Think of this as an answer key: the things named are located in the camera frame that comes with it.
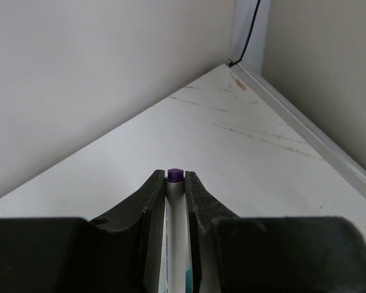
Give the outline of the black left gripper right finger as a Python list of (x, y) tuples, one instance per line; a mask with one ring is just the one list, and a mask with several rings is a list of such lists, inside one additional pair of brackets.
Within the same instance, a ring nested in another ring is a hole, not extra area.
[(239, 217), (185, 174), (193, 292), (366, 292), (366, 243), (342, 217)]

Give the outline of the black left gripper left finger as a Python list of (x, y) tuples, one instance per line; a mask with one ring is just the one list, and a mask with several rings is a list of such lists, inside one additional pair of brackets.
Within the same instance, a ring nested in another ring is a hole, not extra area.
[(0, 292), (156, 292), (165, 173), (93, 220), (0, 218)]

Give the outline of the purple capped white marker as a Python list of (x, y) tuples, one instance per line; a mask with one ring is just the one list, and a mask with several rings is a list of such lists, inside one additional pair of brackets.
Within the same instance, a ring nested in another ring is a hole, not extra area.
[(165, 218), (159, 292), (191, 292), (184, 171), (172, 168), (165, 178)]

